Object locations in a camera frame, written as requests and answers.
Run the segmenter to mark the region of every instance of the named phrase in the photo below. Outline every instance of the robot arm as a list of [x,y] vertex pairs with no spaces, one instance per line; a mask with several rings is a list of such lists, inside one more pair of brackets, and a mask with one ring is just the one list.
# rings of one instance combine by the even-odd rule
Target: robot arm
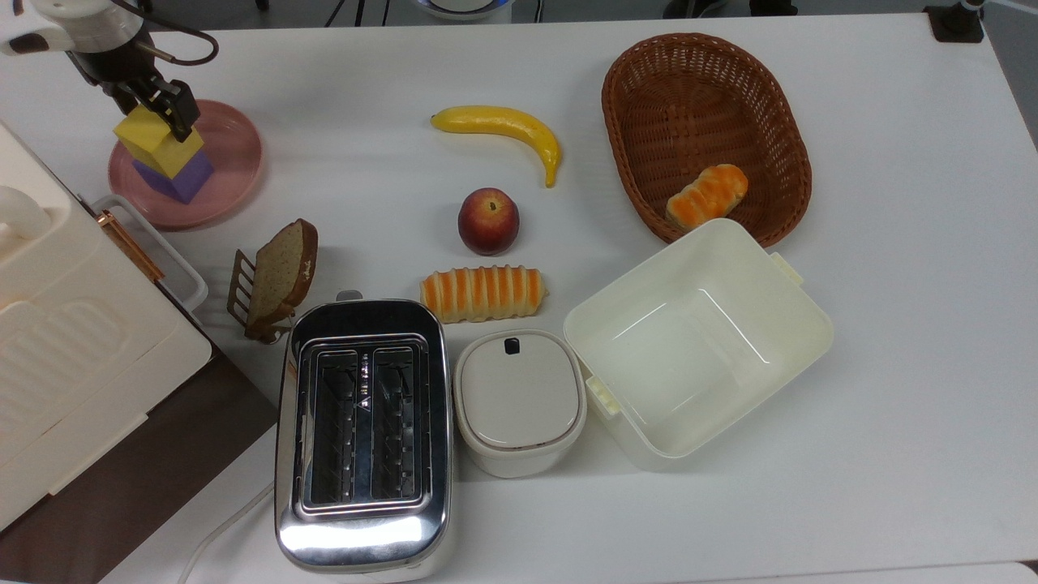
[[65,51],[91,85],[100,85],[115,100],[122,113],[141,104],[157,113],[184,141],[198,119],[198,105],[187,83],[166,81],[155,67],[156,57],[179,61],[155,48],[144,27],[142,13],[121,0],[7,0],[0,2],[0,53],[22,55],[43,51]]

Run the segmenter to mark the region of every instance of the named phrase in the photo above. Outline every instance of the white cable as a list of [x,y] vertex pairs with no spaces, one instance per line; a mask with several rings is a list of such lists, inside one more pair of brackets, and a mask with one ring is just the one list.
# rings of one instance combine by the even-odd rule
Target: white cable
[[230,528],[230,526],[235,525],[236,523],[238,523],[239,520],[248,515],[248,512],[251,511],[253,507],[258,505],[261,501],[266,499],[267,496],[273,492],[274,492],[274,482],[271,481],[271,483],[268,484],[266,489],[260,492],[260,495],[253,497],[251,501],[246,503],[245,506],[239,509],[237,513],[230,517],[230,519],[223,522],[223,524],[221,524],[220,527],[214,529],[213,533],[207,535],[206,538],[198,544],[198,547],[195,548],[194,554],[191,555],[191,559],[188,560],[187,565],[184,566],[184,572],[181,573],[181,579],[176,581],[176,584],[185,584],[185,582],[188,581],[188,577],[191,576],[191,571],[194,568],[194,564],[198,562],[198,558],[200,558],[202,553],[206,552],[206,548],[209,548],[210,544],[215,541],[216,538],[219,537],[224,531],[227,531],[227,529]]

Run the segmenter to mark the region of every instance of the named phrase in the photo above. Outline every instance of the yellow banana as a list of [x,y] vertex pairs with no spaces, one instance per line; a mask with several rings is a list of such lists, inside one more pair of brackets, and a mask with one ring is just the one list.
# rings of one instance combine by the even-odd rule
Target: yellow banana
[[544,185],[555,185],[555,172],[563,151],[558,140],[543,121],[532,115],[492,105],[448,107],[433,116],[433,127],[457,134],[497,134],[524,142],[544,163]]

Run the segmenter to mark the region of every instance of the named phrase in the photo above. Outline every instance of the brown wicker basket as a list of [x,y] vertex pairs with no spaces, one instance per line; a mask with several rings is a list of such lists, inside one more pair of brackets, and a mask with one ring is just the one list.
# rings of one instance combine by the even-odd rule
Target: brown wicker basket
[[625,51],[602,86],[620,178],[638,215],[667,243],[684,232],[666,201],[707,166],[749,178],[730,214],[762,245],[796,226],[811,198],[811,164],[771,73],[731,43],[699,33],[654,36]]

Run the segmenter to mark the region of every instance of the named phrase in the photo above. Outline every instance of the plastic storage box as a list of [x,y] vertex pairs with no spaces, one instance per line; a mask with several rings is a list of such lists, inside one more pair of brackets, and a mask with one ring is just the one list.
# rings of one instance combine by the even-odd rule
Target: plastic storage box
[[583,429],[588,402],[576,356],[542,331],[495,333],[458,360],[458,428],[472,460],[501,478],[550,469]]
[[801,281],[714,219],[567,316],[590,401],[635,465],[687,456],[828,351],[832,325]]

